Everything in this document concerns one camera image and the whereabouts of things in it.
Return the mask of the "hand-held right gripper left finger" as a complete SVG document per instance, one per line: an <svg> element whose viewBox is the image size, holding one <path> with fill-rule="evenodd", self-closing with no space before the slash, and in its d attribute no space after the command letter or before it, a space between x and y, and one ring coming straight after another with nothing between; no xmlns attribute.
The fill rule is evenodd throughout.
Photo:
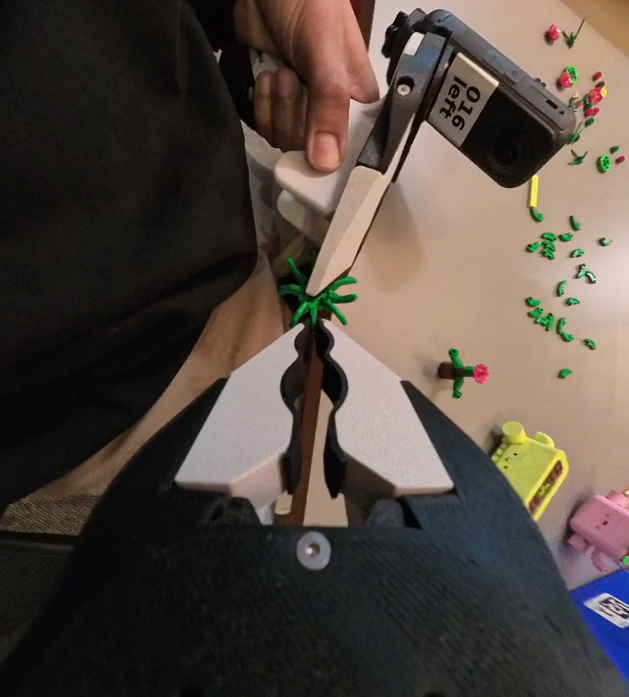
<svg viewBox="0 0 629 697"><path fill-rule="evenodd" d="M311 325L297 325L233 371L183 460L182 489L248 500L263 524L301 475Z"/></svg>

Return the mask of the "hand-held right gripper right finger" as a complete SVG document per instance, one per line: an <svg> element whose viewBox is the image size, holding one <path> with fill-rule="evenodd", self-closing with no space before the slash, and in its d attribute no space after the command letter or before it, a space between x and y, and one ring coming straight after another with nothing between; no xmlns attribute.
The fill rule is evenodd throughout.
<svg viewBox="0 0 629 697"><path fill-rule="evenodd" d="M322 390L331 402L324 476L359 526L378 501L451 492L453 481L400 379L329 320L316 328Z"/></svg>

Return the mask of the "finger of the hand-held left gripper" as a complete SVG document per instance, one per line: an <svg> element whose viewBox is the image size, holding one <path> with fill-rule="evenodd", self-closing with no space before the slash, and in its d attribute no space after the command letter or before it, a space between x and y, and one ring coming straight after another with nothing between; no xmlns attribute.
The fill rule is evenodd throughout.
<svg viewBox="0 0 629 697"><path fill-rule="evenodd" d="M389 184L389 176L378 170L354 167L312 269L308 295L319 295L354 265Z"/></svg>

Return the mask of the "person's left hand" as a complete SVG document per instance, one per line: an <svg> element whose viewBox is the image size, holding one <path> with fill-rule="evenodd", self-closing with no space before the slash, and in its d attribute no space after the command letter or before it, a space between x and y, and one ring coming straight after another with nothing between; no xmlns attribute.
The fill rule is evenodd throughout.
<svg viewBox="0 0 629 697"><path fill-rule="evenodd" d="M351 100L380 99L349 1L236 1L233 22L241 45L283 62L256 77L256 132L281 151L304 151L315 170L335 171Z"/></svg>

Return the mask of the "scattered red flower pieces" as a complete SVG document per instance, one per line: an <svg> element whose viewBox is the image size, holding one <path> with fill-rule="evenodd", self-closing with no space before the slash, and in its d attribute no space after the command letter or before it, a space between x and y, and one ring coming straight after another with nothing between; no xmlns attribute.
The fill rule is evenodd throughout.
<svg viewBox="0 0 629 697"><path fill-rule="evenodd" d="M571 49L575 46L584 25L585 21L582 20L577 30L565 32L559 25L550 24L544 32L545 43L553 46L562 41L567 48ZM579 80L579 70L575 65L568 64L555 79L555 87L561 93L567 92L575 88ZM594 73L590 80L586 92L583 94L573 92L566 102L568 112L575 116L575 126L567 141L569 146L577 144L584 132L593 127L600 115L602 102L608 94L601 71ZM620 153L620 147L613 145L596 157L595 167L599 174L604 175L622 165L625 160L626 157Z"/></svg>

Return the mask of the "toy cactus with pink flower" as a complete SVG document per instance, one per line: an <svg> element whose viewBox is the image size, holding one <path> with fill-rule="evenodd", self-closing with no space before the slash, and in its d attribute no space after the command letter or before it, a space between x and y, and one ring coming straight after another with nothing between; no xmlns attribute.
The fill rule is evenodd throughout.
<svg viewBox="0 0 629 697"><path fill-rule="evenodd" d="M448 360L439 363L437 377L452 382L451 396L453 399L462 397L462 389L467 379L471 379L479 385L488 381L490 371L486 365L466 365L460 358L459 351L455 348L449 349L448 355Z"/></svg>

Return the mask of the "scattered green leaf pieces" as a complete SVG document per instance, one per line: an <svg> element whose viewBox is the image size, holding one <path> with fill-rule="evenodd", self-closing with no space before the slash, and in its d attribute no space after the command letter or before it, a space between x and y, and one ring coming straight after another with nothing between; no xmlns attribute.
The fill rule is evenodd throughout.
<svg viewBox="0 0 629 697"><path fill-rule="evenodd" d="M574 215L568 218L568 225L569 231L566 233L550 231L541 233L536 241L526 245L525 252L547 261L555 261L558 252L561 251L559 244L573 241L575 233L582 229L581 222ZM527 317L546 333L553 333L564 344L578 343L589 351L595 351L596 341L591 337L576 336L565 314L567 309L579 307L583 303L578 295L569 294L572 291L573 282L583 282L587 286L593 286L598 282L598 275L587 264L578 263L570 277L554 283L552 297L558 303L559 309L556 311L549 309L544 301L530 295L524 299Z"/></svg>

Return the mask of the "lime green toy pot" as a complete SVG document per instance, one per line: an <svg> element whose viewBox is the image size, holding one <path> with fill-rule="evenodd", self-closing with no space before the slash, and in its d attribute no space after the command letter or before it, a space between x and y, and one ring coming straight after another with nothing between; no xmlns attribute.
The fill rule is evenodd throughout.
<svg viewBox="0 0 629 697"><path fill-rule="evenodd" d="M530 437L515 421L504 423L502 439L491 460L538 521L569 472L566 455L547 434Z"/></svg>

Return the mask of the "pink toy pot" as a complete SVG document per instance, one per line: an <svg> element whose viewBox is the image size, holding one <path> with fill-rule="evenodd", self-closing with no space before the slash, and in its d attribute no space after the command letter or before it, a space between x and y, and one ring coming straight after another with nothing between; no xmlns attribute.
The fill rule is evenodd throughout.
<svg viewBox="0 0 629 697"><path fill-rule="evenodd" d="M629 487L587 497L568 522L566 543L601 573L624 568L629 553Z"/></svg>

